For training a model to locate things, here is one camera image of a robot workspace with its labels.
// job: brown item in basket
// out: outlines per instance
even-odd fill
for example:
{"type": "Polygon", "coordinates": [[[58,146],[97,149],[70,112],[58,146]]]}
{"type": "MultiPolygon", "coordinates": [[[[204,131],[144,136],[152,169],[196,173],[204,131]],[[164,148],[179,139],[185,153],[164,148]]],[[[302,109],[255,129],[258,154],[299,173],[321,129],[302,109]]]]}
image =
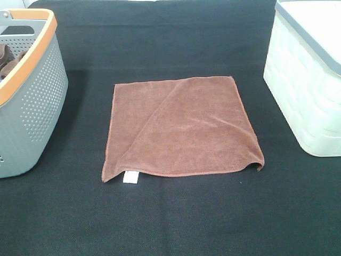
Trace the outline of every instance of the brown item in basket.
{"type": "Polygon", "coordinates": [[[0,70],[5,67],[9,60],[10,49],[7,44],[0,44],[0,70]]]}
{"type": "Polygon", "coordinates": [[[3,67],[0,71],[0,78],[4,79],[12,71],[12,69],[19,63],[19,61],[22,59],[22,57],[25,56],[26,53],[27,53],[27,50],[20,52],[18,54],[18,57],[16,57],[14,60],[7,63],[7,65],[5,67],[3,67]]]}

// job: towel tag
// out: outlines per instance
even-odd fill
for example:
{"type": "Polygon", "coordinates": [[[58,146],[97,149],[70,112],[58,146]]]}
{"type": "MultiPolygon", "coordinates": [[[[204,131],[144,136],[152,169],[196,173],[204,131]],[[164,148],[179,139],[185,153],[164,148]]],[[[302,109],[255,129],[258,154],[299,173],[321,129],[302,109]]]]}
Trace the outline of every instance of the towel tag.
{"type": "Polygon", "coordinates": [[[123,183],[137,184],[139,179],[139,172],[136,171],[125,171],[123,176],[123,183]]]}

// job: white storage bin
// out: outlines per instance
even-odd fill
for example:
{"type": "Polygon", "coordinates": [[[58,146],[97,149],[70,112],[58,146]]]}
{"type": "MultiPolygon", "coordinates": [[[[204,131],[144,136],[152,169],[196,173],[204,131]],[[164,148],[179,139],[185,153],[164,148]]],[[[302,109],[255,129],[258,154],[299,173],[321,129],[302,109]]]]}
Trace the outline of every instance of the white storage bin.
{"type": "Polygon", "coordinates": [[[341,1],[275,9],[264,79],[300,146],[341,156],[341,1]]]}

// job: gray lid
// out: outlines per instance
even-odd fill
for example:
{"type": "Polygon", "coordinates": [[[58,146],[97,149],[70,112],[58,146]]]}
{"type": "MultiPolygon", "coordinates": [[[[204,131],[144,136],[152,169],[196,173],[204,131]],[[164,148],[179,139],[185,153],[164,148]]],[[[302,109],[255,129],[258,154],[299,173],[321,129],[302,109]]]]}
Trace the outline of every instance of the gray lid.
{"type": "Polygon", "coordinates": [[[275,9],[341,76],[341,1],[277,0],[275,9]]]}

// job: basket hole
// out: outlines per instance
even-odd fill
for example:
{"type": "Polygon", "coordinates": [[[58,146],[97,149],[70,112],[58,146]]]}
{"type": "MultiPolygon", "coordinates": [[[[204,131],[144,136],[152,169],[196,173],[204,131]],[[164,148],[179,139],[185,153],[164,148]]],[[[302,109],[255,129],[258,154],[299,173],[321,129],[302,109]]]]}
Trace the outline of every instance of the basket hole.
{"type": "Polygon", "coordinates": [[[1,35],[34,35],[34,29],[30,26],[8,26],[1,35]]]}

